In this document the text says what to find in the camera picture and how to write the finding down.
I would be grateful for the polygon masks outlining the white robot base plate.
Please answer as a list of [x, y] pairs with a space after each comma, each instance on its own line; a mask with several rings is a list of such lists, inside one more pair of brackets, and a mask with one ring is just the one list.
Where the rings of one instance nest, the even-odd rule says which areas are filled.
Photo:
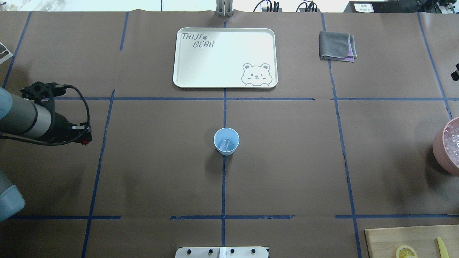
[[261, 246], [242, 247], [183, 247], [176, 258], [269, 258], [269, 249]]

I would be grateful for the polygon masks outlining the grey and blue left arm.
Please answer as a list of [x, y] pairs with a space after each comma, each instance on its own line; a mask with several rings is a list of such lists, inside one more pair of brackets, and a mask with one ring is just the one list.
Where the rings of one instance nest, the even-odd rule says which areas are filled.
[[[56, 111], [55, 98], [75, 90], [82, 100], [86, 121], [73, 124]], [[1, 139], [41, 146], [92, 142], [90, 108], [75, 86], [35, 82], [21, 89], [22, 96], [1, 89]]]

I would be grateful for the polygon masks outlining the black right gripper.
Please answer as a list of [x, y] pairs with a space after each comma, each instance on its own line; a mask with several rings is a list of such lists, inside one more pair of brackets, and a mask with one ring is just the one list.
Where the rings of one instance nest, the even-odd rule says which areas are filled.
[[455, 71], [451, 73], [451, 78], [455, 82], [459, 80], [459, 64], [455, 65]]

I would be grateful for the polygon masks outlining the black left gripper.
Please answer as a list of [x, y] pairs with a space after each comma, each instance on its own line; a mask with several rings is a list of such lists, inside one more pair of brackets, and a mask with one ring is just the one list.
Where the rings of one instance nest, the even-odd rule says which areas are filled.
[[[55, 98], [73, 89], [79, 95], [86, 109], [86, 122], [72, 124], [56, 112]], [[31, 126], [20, 136], [41, 143], [80, 143], [82, 139], [92, 142], [90, 110], [82, 93], [72, 85], [35, 82], [22, 88], [22, 98], [32, 101], [36, 111]]]

